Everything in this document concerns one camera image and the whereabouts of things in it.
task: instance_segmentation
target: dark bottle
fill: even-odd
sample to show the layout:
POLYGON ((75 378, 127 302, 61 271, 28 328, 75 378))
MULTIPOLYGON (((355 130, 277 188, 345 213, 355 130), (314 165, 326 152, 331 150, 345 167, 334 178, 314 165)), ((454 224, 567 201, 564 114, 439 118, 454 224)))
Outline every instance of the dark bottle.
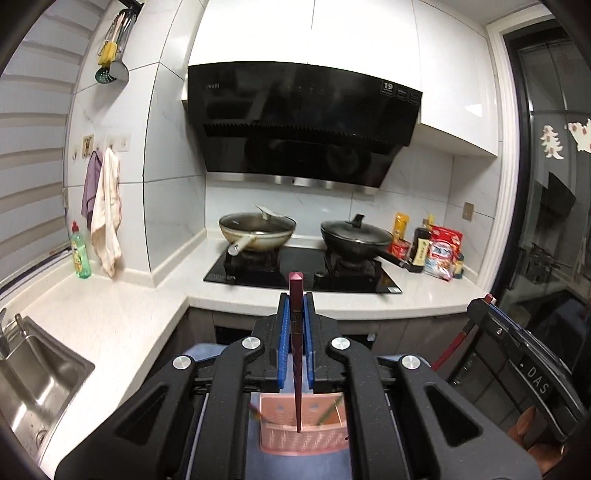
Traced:
POLYGON ((423 224, 414 231, 413 245, 408 254, 407 270, 409 272, 421 273, 425 268, 430 239, 431 229, 429 228, 429 221, 425 218, 423 224))

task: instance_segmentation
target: plastic basket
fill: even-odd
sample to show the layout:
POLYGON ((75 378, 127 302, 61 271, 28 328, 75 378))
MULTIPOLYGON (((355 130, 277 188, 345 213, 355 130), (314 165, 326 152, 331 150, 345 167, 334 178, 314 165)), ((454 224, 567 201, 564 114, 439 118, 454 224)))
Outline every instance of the plastic basket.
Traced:
POLYGON ((318 455, 349 446, 345 405, 335 401, 341 394, 304 394, 301 399, 301 433, 296 428, 294 396, 261 394, 261 450, 275 455, 318 455), (322 425, 318 420, 332 407, 322 425))

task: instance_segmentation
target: black glass cooktop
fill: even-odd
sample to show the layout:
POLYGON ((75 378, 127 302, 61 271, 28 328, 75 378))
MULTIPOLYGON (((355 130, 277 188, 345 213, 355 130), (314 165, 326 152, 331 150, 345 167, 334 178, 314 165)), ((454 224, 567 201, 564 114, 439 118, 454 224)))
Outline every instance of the black glass cooktop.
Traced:
POLYGON ((307 291, 402 293, 377 260, 349 262, 340 255, 315 248, 282 247, 259 254, 224 252, 204 281, 245 287, 288 289, 290 272, 304 274, 307 291))

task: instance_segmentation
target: white cabinet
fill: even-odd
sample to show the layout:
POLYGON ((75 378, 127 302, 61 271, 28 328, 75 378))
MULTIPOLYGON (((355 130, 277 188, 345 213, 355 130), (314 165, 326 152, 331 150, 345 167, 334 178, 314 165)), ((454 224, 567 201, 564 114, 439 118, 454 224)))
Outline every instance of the white cabinet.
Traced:
POLYGON ((307 63, 313 9, 314 0, 212 0, 189 65, 243 60, 307 63))
POLYGON ((307 61, 420 90, 413 0, 316 0, 307 61))
POLYGON ((421 51, 421 123, 498 153, 498 111, 486 39, 414 0, 421 51))

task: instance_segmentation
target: black range hood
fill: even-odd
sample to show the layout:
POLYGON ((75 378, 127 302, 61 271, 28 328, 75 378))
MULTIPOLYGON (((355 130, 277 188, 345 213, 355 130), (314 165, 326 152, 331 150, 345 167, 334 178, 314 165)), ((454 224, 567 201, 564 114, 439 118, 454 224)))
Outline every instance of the black range hood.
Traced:
POLYGON ((189 66, 189 121, 208 177, 376 191, 410 143, 422 93, 316 65, 189 66))

